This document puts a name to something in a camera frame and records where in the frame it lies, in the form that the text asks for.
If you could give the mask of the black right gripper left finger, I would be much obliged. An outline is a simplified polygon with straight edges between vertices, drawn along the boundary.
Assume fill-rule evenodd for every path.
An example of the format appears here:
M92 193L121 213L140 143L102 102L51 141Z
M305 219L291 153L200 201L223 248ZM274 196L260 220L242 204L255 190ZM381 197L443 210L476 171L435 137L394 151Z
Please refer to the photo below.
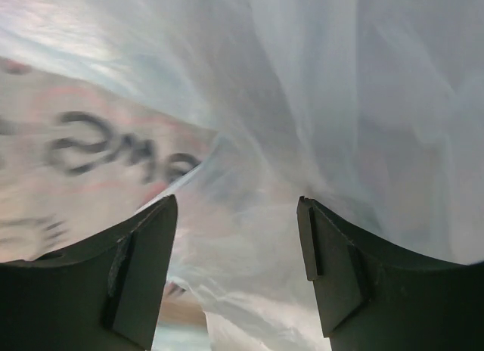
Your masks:
M3 350L149 350L172 253L169 195L35 261L1 266Z

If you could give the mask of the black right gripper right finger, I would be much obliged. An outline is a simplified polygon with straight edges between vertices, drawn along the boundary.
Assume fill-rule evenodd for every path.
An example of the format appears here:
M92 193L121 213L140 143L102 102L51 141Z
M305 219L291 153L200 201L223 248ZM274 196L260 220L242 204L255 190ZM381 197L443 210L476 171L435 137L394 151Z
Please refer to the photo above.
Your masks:
M406 250L301 197L299 239L334 350L481 350L483 265Z

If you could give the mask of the light blue cartoon plastic bag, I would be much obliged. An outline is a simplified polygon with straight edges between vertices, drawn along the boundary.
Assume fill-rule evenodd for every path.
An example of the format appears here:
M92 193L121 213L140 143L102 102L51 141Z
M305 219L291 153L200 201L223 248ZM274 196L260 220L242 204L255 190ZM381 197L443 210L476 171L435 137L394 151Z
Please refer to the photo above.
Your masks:
M483 265L483 0L1 0L1 265L169 195L214 350L334 350L301 197Z

